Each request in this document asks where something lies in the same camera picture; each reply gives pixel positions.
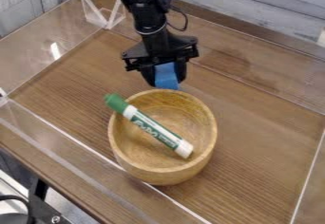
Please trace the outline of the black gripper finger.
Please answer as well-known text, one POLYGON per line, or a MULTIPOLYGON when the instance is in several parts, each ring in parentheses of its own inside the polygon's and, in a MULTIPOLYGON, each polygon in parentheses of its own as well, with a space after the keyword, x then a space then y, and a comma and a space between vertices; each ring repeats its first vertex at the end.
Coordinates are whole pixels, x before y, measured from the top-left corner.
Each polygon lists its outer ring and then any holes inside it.
POLYGON ((144 66, 140 69, 141 75, 145 81, 154 86, 156 85, 156 68, 153 66, 144 66))
POLYGON ((181 83, 188 77, 188 63, 186 62, 176 62, 174 63, 176 75, 178 79, 178 83, 181 83))

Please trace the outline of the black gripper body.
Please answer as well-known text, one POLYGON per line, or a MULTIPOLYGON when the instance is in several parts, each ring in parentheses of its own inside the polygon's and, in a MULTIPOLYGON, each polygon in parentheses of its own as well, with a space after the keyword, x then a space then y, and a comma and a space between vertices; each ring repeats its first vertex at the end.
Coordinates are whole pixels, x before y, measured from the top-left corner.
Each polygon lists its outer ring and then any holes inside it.
POLYGON ((177 35, 168 29, 144 35, 142 41, 122 53, 126 70, 142 70, 146 66, 170 62, 186 63, 198 56, 197 44, 194 36, 177 35))

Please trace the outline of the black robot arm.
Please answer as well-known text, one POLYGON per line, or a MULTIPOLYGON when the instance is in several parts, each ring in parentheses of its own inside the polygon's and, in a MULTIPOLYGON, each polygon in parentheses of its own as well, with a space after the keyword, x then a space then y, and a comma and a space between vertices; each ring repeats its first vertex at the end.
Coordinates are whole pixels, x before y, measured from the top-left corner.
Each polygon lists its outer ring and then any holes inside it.
POLYGON ((126 70, 137 70, 157 88, 180 89, 188 76, 188 62, 198 53, 198 39, 178 35, 188 29, 188 15, 174 7, 173 0, 121 0, 134 16, 141 42, 122 53, 126 70))

